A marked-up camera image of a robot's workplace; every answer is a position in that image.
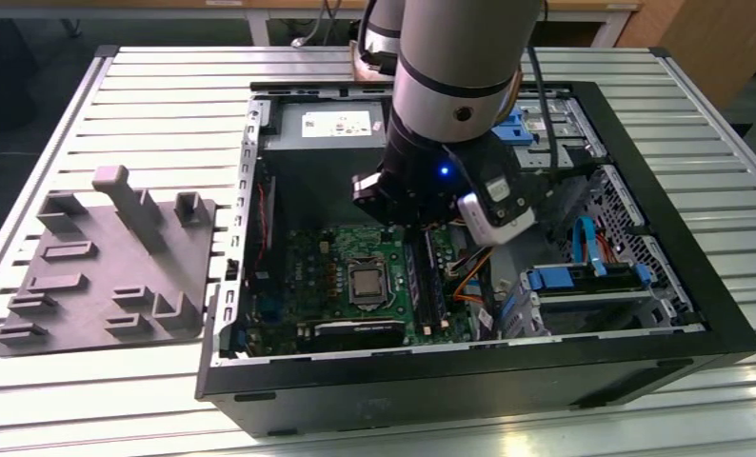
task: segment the slotted metal table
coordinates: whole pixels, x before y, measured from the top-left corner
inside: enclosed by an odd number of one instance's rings
[[[543,49],[550,80],[599,84],[756,327],[756,156],[670,58]],[[530,70],[524,59],[524,70]],[[50,190],[89,189],[122,164],[156,201],[197,190],[221,205],[209,277],[223,271],[248,84],[351,78],[346,48],[122,48],[92,61],[0,232],[0,325]],[[0,453],[196,451],[303,455],[756,455],[756,356],[622,407],[255,441],[193,399],[200,342],[0,359]]]

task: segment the red wire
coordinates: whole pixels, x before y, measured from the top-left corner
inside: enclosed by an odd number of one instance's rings
[[[259,269],[259,262],[261,262],[267,250],[267,217],[264,216],[264,187],[261,183],[259,183],[259,218],[261,219],[261,248],[259,249],[259,258],[255,259],[253,270]]]

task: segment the floor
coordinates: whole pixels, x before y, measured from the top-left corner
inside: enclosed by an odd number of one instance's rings
[[[329,44],[347,43],[347,22],[339,21]],[[17,25],[41,67],[30,82],[38,116],[26,127],[0,132],[0,226],[98,45],[251,45],[247,27],[236,20],[84,21],[84,33],[76,39],[65,36],[57,21],[18,21]],[[279,21],[271,21],[273,45],[288,45],[292,38],[309,30],[311,24],[293,23],[288,27]],[[754,123],[745,140],[756,151],[756,79],[748,83],[724,114],[730,122]]]

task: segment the orange wire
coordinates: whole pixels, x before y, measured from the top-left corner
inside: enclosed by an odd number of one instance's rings
[[[475,295],[455,295],[454,296],[455,300],[464,300],[466,302],[474,302],[474,303],[479,303],[480,305],[483,305],[483,300],[476,297]]]
[[[456,298],[458,295],[462,293],[462,290],[464,289],[464,286],[467,286],[467,282],[470,281],[470,278],[472,278],[476,275],[479,268],[482,267],[483,263],[490,258],[491,254],[492,254],[492,249],[487,252],[487,254],[483,255],[483,258],[479,260],[479,262],[476,262],[476,264],[471,268],[470,272],[467,273],[467,276],[464,276],[464,279],[462,280],[460,284],[458,285],[456,291],[454,292],[454,298]]]

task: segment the gray plastic base plate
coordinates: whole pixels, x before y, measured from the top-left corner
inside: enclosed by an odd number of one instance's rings
[[[0,328],[0,356],[141,346],[199,335],[216,204],[204,201],[209,221],[185,227],[175,202],[157,206],[168,248],[155,254],[110,206],[69,216],[77,232],[44,232]]]

